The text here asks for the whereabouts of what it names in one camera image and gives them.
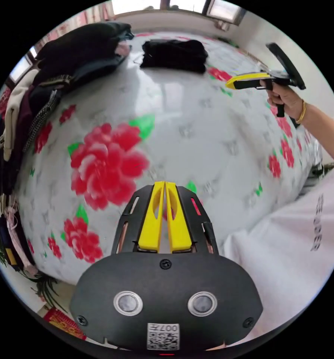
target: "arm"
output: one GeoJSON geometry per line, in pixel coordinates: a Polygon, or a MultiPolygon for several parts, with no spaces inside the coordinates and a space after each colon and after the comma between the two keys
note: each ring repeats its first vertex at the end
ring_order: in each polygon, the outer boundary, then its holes
{"type": "MultiPolygon", "coordinates": [[[[285,113],[299,119],[303,111],[303,100],[288,86],[273,83],[273,91],[267,90],[268,103],[272,106],[284,105],[285,113]]],[[[334,159],[334,120],[317,107],[306,104],[305,115],[301,124],[320,142],[334,159]]]]}
{"type": "Polygon", "coordinates": [[[301,124],[320,142],[334,159],[334,120],[317,107],[307,104],[301,124]]]}

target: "gold bracelet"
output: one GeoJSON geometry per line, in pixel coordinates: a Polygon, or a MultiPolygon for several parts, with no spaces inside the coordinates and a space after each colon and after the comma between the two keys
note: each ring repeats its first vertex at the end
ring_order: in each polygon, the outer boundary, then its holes
{"type": "Polygon", "coordinates": [[[300,124],[301,124],[302,120],[304,119],[305,112],[306,112],[306,103],[305,103],[305,101],[303,100],[303,110],[302,110],[302,112],[301,112],[301,115],[300,115],[299,119],[298,119],[298,120],[295,120],[295,123],[296,123],[297,125],[300,125],[300,124]]]}

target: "screw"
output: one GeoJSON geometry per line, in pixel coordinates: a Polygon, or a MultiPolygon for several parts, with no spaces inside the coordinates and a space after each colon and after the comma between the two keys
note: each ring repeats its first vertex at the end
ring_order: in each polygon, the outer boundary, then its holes
{"type": "Polygon", "coordinates": [[[83,326],[86,326],[88,324],[87,319],[82,315],[77,316],[77,322],[83,326]]]}
{"type": "Polygon", "coordinates": [[[162,259],[159,263],[162,269],[169,269],[172,266],[172,262],[169,259],[162,259]]]}
{"type": "Polygon", "coordinates": [[[254,318],[250,317],[245,319],[245,321],[243,322],[243,327],[250,328],[253,324],[254,324],[254,318]]]}

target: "pile of clothes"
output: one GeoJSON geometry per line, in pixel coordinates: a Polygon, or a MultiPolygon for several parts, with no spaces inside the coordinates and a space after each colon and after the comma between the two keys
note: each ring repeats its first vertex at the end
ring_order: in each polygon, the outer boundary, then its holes
{"type": "Polygon", "coordinates": [[[24,234],[17,203],[9,196],[10,205],[3,209],[0,217],[0,239],[7,263],[15,271],[27,271],[35,276],[38,269],[32,258],[33,248],[24,234]]]}
{"type": "Polygon", "coordinates": [[[129,55],[131,25],[100,22],[84,25],[50,41],[37,54],[37,64],[0,109],[0,201],[13,193],[24,154],[72,90],[112,73],[129,55]]]}

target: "person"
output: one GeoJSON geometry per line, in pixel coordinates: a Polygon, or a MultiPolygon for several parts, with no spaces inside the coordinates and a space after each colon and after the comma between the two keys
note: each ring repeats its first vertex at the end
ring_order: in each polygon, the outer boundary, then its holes
{"type": "MultiPolygon", "coordinates": [[[[305,103],[291,88],[273,84],[271,106],[304,126],[334,159],[334,119],[305,103]]],[[[263,313],[240,344],[263,335],[303,311],[334,269],[334,169],[305,196],[263,218],[251,231],[222,242],[220,255],[243,267],[253,279],[263,313]]]]}

